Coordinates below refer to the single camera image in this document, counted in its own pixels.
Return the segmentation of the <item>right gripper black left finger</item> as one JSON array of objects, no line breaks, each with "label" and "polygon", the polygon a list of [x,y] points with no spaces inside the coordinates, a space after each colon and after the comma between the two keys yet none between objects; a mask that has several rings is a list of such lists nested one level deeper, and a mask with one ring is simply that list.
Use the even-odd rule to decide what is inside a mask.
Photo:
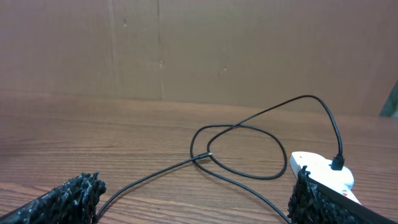
[{"label": "right gripper black left finger", "polygon": [[106,192],[99,173],[81,173],[35,200],[3,215],[1,224],[91,224]]}]

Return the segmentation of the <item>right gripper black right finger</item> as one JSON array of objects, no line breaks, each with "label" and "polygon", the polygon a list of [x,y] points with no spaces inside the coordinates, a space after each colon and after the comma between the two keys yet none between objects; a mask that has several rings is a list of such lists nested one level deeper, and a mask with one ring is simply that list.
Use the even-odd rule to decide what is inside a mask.
[{"label": "right gripper black right finger", "polygon": [[397,224],[310,178],[303,166],[288,203],[288,218],[298,224]]}]

